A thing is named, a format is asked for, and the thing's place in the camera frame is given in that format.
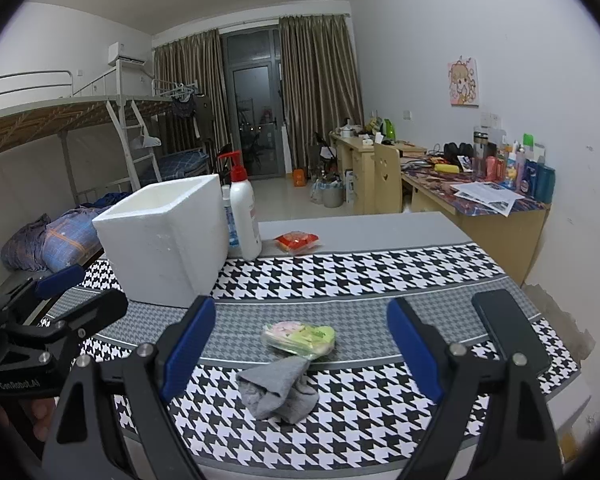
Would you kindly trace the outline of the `person's hand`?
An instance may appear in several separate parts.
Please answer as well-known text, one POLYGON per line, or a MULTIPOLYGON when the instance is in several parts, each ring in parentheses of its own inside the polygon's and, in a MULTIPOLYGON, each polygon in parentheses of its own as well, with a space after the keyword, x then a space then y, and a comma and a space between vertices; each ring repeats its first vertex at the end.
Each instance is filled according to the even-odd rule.
POLYGON ((50 432, 50 424, 56 410, 54 398, 27 400, 20 403, 20 408, 4 408, 0 404, 0 423, 5 428, 17 428, 12 423, 10 413, 23 417, 24 431, 31 431, 36 440, 45 442, 50 432))

